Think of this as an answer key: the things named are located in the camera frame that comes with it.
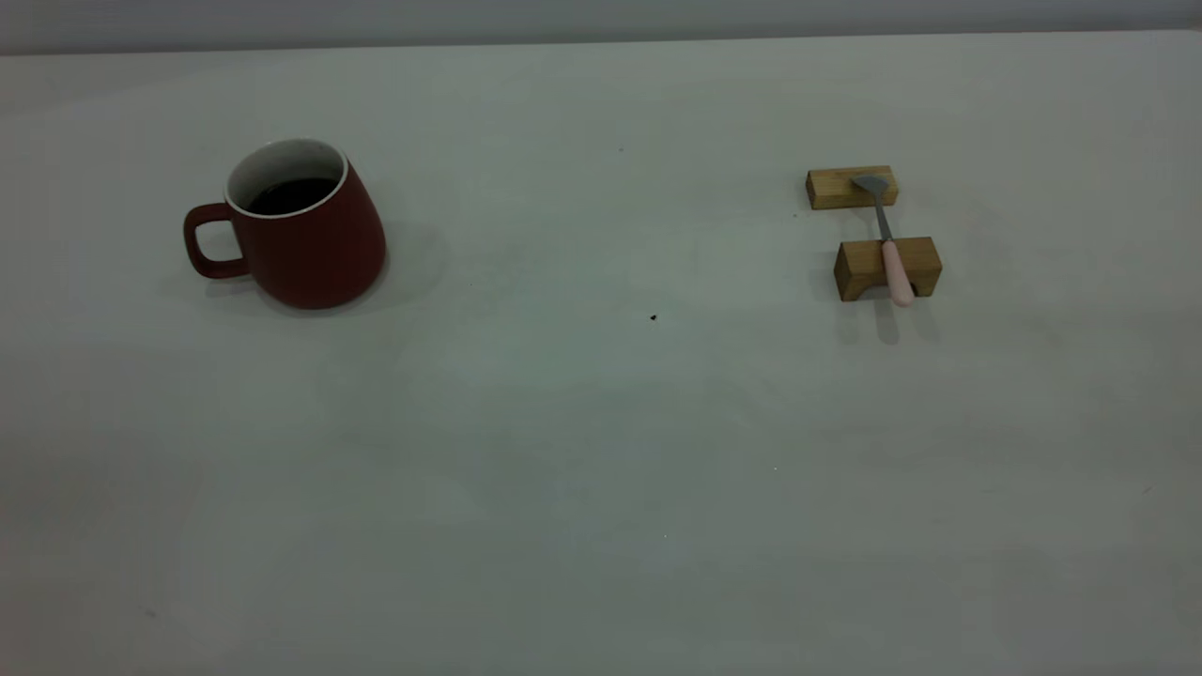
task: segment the ceramic mug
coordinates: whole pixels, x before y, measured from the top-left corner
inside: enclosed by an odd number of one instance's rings
[[[303,179],[337,186],[290,213],[252,210],[261,195]],[[240,259],[214,261],[201,253],[196,229],[216,220],[233,225]],[[339,306],[367,291],[383,268],[386,249],[380,215],[346,154],[311,138],[278,141],[248,155],[230,173],[225,202],[188,213],[184,245],[202,275],[250,274],[276,300],[305,309]]]

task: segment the white tabletop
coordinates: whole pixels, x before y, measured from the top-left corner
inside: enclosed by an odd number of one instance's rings
[[[1186,31],[0,59],[0,671],[1192,672],[1200,71]],[[341,310],[184,254],[292,136],[386,223]],[[873,214],[801,189],[874,164],[945,263],[909,310],[839,301]]]

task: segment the mug handle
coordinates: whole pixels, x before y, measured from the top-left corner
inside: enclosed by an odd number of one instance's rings
[[[201,253],[201,245],[196,242],[196,229],[214,220],[231,220],[230,207],[225,202],[196,207],[184,217],[184,247],[188,248],[188,260],[192,261],[196,272],[209,279],[250,274],[245,256],[232,261],[214,261]]]

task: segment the dark liquid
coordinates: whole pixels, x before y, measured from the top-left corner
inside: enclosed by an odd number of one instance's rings
[[[322,201],[337,186],[338,182],[329,178],[288,180],[260,192],[248,210],[264,217],[291,214]]]

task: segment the gray wall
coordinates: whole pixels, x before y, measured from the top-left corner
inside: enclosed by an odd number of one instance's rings
[[[1182,28],[1202,0],[0,0],[0,52]]]

